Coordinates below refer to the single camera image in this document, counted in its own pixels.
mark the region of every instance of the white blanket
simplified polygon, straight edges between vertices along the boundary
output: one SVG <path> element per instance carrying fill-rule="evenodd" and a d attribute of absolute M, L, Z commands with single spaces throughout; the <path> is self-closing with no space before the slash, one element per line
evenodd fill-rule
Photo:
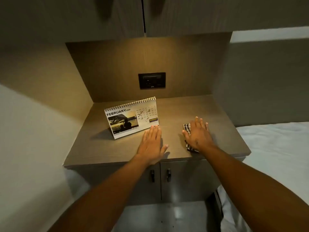
<path fill-rule="evenodd" d="M 309 204 L 309 122 L 253 125 L 237 128 L 252 153 L 245 164 L 271 176 Z M 221 231 L 250 231 L 218 188 L 224 218 Z"/>

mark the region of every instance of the tiled floor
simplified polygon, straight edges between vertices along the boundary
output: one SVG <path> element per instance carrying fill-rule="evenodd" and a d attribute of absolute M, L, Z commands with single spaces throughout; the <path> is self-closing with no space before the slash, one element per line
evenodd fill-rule
<path fill-rule="evenodd" d="M 211 207 L 204 201 L 128 206 L 114 232 L 220 231 Z"/>

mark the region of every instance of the calendar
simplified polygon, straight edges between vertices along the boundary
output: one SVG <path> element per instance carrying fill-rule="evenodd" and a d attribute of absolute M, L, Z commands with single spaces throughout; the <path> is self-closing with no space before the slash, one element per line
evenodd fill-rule
<path fill-rule="evenodd" d="M 114 139 L 159 124 L 155 97 L 107 108 L 104 112 Z"/>

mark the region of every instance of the cabinet door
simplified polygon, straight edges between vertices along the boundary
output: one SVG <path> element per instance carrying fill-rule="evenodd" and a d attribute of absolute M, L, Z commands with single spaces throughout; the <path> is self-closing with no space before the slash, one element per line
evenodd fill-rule
<path fill-rule="evenodd" d="M 141 0 L 1 0 L 1 6 L 1 43 L 64 43 L 144 35 Z"/>
<path fill-rule="evenodd" d="M 307 26 L 309 0 L 144 0 L 147 36 Z"/>
<path fill-rule="evenodd" d="M 91 186 L 96 186 L 123 165 L 79 166 L 74 168 Z M 136 184 L 128 205 L 153 204 L 161 202 L 160 165 L 148 167 Z"/>
<path fill-rule="evenodd" d="M 161 163 L 162 202 L 205 200 L 219 185 L 220 181 L 207 160 Z"/>

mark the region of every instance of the person's right arm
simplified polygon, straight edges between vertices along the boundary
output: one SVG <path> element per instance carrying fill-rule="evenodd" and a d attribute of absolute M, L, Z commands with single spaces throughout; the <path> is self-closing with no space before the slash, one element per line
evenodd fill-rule
<path fill-rule="evenodd" d="M 253 231 L 309 231 L 309 206 L 302 199 L 218 148 L 202 119 L 195 117 L 190 125 L 190 136 L 182 131 L 187 143 L 205 156 Z"/>

